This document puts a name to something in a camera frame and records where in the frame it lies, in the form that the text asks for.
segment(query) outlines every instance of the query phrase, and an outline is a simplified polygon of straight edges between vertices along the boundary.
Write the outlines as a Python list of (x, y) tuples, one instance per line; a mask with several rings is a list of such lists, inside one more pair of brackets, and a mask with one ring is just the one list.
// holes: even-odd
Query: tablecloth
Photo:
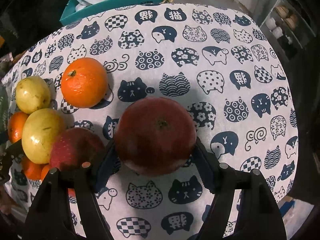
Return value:
[[(107, 94), (90, 109), (71, 106), (60, 89), (63, 71), (81, 57), (100, 61), (109, 78)], [(298, 130), (290, 88), (265, 36), (240, 11), (133, 5), (62, 27), (31, 47), (3, 78), (9, 114), (19, 110), (17, 82), (31, 75), (47, 82), (51, 107), (68, 127), (90, 129), (105, 144), (132, 102), (167, 97), (187, 109), (197, 135), (220, 162), (241, 171), (260, 169), (277, 201), (293, 184)], [(26, 179), (19, 162), (12, 165), (6, 189), (28, 210), (40, 181)], [(176, 172), (155, 178), (120, 162), (115, 168), (96, 195), (115, 239), (191, 239), (199, 231), (214, 195), (191, 158)], [(237, 190), (225, 236), (234, 230), (239, 195)], [(75, 198), (70, 206), (76, 232), (84, 235)]]

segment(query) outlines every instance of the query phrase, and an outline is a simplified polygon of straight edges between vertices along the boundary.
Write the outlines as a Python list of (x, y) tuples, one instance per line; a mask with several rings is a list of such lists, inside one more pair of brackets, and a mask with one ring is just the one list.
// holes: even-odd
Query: silver bolt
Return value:
[(222, 168), (222, 169), (227, 169), (227, 168), (229, 167), (229, 165), (226, 164), (226, 163), (220, 163), (219, 166), (220, 166), (220, 168)]
[(50, 174), (54, 174), (54, 173), (56, 173), (57, 172), (57, 168), (51, 168), (50, 170), (49, 170), (49, 173)]
[(84, 163), (82, 163), (82, 167), (83, 167), (83, 168), (88, 168), (88, 167), (90, 167), (90, 165), (91, 165), (90, 162), (84, 162)]
[(258, 169), (253, 169), (252, 172), (255, 175), (260, 175), (260, 173), (261, 173)]

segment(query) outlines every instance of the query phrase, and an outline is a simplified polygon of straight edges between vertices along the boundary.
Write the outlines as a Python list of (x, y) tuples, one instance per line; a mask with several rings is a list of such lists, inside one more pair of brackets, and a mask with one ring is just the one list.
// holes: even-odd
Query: dark red apple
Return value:
[(70, 128), (61, 133), (54, 142), (50, 165), (60, 171), (76, 169), (82, 163), (91, 161), (95, 154), (103, 149), (103, 142), (98, 135), (86, 128)]
[(117, 125), (115, 147), (126, 166), (158, 176), (181, 167), (196, 144), (190, 114), (168, 98), (144, 98), (130, 105)]

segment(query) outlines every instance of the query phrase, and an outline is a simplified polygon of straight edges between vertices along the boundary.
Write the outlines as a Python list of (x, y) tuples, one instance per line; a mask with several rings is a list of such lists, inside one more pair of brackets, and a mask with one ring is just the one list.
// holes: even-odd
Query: teal box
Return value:
[(90, 15), (108, 11), (114, 8), (134, 4), (157, 3), (162, 1), (163, 0), (106, 0), (97, 4), (90, 5), (76, 12), (76, 5), (78, 5), (78, 1), (69, 0), (61, 15), (60, 22), (65, 26), (72, 22), (75, 22), (76, 20), (80, 20)]

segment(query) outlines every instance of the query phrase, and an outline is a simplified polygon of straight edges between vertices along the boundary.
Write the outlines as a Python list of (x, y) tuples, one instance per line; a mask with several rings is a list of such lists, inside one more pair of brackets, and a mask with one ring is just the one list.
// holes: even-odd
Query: yellow fruit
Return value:
[(22, 148), (33, 163), (45, 164), (50, 161), (52, 144), (66, 129), (63, 118), (51, 108), (32, 113), (22, 131)]
[(17, 84), (16, 103), (19, 109), (26, 114), (48, 108), (50, 99), (50, 90), (41, 77), (27, 77), (20, 80)]

